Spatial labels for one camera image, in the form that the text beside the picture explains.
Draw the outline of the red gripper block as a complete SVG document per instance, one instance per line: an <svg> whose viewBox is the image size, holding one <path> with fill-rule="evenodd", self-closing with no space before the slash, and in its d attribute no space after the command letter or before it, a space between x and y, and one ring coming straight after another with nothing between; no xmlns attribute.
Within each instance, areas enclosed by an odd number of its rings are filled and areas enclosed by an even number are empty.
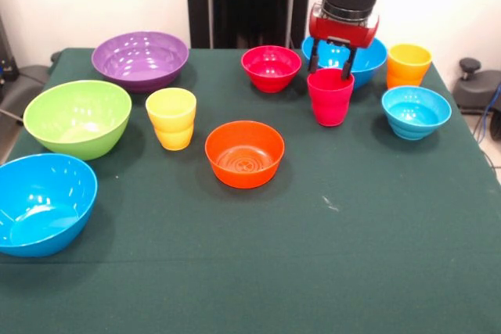
<svg viewBox="0 0 501 334"><path fill-rule="evenodd" d="M344 62L341 73L341 79L347 80L351 75L357 48L368 48L375 38L378 27L379 16L377 14L371 14L366 20L360 22L339 20L325 13L320 3L315 3L309 18L309 33L313 39L308 72L313 74L318 68L319 40L329 41L349 47L349 56Z"/></svg>

